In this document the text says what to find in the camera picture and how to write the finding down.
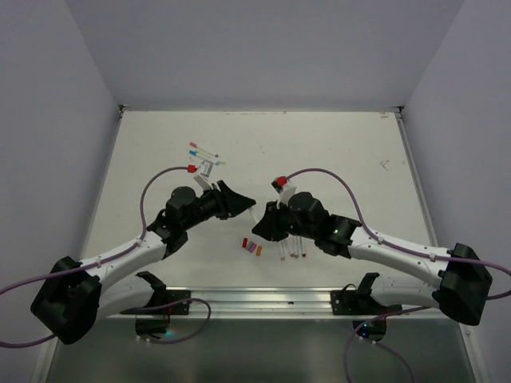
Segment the white wall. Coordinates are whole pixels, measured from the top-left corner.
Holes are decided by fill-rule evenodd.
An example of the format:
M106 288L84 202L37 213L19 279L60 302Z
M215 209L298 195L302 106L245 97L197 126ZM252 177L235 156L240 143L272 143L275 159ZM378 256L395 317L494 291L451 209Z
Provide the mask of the white wall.
M119 103L404 105L462 0L66 0Z
M441 245L511 267L511 2L466 0L405 108L406 130ZM493 273L494 290L509 278ZM483 350L509 381L509 300L489 302Z
M117 106L65 3L0 4L0 284L77 257L117 130ZM40 284L8 293L0 338L46 330L29 312ZM38 348L0 349L0 381L30 379Z

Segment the white table surface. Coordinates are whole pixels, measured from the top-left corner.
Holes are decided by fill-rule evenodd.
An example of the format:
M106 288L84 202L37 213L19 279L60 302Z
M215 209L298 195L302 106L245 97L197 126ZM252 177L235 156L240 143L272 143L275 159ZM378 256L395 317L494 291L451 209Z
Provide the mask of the white table surface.
M126 112L115 143L85 256L97 255L137 236L138 200L158 171L190 161L189 141L218 152L227 164L212 180L257 201L255 211L277 195L276 177L302 168L337 172L357 195L375 229L429 244L405 149L393 113L318 112ZM321 199L330 212L356 218L348 194L324 174L295 179L299 191ZM186 172L162 176L145 203L148 222L172 190L200 188ZM305 259L281 262L277 245L252 235L248 213L228 221L210 219L188 232L189 241L163 262L145 267L168 286L329 287L359 283L367 272L399 274L375 263L331 257L307 243ZM263 245L256 257L241 247L247 236Z

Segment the black mounting bracket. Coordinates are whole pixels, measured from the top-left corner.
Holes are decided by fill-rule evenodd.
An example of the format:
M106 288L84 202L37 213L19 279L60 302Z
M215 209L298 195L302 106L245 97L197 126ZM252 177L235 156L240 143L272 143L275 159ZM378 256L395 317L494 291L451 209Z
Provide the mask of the black mounting bracket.
M367 273L357 289L349 290L346 285L342 290L330 292L330 304L333 315L380 315L402 310L401 305L382 306L371 295L371 287L378 273Z
M190 298L192 292L190 290L165 290L164 295L160 295L161 298L165 300L165 302L159 302L157 304L152 304L149 301L149 304L146 306L159 306L164 305L165 303L172 303L175 301L179 301L181 299ZM160 338L160 335L165 334L167 331L167 326L170 323L171 315L188 315L190 311L190 301L184 302L180 305L169 307L169 309L162 310L163 316L161 318L137 318L135 321L135 332L138 336L151 336L154 338ZM147 314L147 311L141 313L137 310L127 310L122 312L122 314Z
M167 303L174 303L181 299L190 298L192 292L190 290L155 290L151 300L145 307L161 306ZM163 314L165 317L169 315L188 315L190 311L190 301L183 302L180 305L169 307L159 311L142 311L138 309L129 309L122 311L121 314L126 315L147 315L147 314Z
M52 273L80 267L78 261L64 257ZM85 270L46 279L30 311L65 345L81 339L96 321L101 283Z

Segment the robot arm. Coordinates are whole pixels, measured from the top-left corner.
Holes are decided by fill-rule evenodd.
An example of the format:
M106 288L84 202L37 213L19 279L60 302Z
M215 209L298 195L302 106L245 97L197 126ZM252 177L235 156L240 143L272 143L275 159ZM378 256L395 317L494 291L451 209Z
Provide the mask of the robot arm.
M313 239L329 255L380 263L413 277L367 274L357 291L344 292L354 295L347 301L362 311L358 314L380 314L389 306L409 304L437 307L458 322L479 324L492 282L489 272L480 265L435 259L437 256L479 259L470 247L460 243L453 250L425 247L378 231L372 231L378 236L374 239L359 221L330 214L311 193L295 194L295 188L283 177L275 180L273 186L279 199L267 203L264 217L252 229L253 234L276 242L289 235ZM412 251L426 252L430 259L390 248L382 243L383 239Z
M143 239L79 262L70 257L59 260L52 273L96 266L47 279L30 307L32 313L64 344L71 344L83 337L97 318L146 306L153 298L159 298L164 285L157 278L143 273L128 276L178 251L188 241L188 229L212 217L236 217L256 204L255 200L232 191L223 181L205 186L200 197L188 187L175 189L165 209L148 225ZM132 251L102 263L103 259L122 252L134 242L138 246Z

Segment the marker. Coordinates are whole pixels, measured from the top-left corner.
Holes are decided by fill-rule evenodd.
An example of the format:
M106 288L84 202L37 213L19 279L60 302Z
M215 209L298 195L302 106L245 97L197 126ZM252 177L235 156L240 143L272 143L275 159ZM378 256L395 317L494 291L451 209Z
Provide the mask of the marker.
M205 156L211 156L210 154L208 154L208 153L206 153L206 152L204 152L204 151L202 151L202 150L200 150L200 149L197 149L196 151L197 151L198 153L200 153L200 154L205 155ZM226 163L225 163L225 161L220 161L220 160L219 160L218 162L220 162L222 165L225 165L225 164L226 164Z
M307 251L305 250L305 244L303 243L302 237L299 237L299 252L302 253L302 258L307 257Z
M202 154L198 153L197 150L190 150L190 151L188 151L188 153L190 153L192 156L200 158L201 160L210 162L210 163L212 163L213 165L216 165L216 166L222 164L220 161L214 160L211 157L203 156Z
M280 260L285 261L286 260L286 252L284 251L283 241L279 242L279 253L280 253Z
M218 158L218 154L215 154L215 153L211 153L210 151L204 149L204 148L201 148L200 146L198 146L195 142L190 142L190 146L192 148L195 148L197 150L199 150L200 152L204 153L204 154L207 154L209 156L213 156L213 157L216 157Z

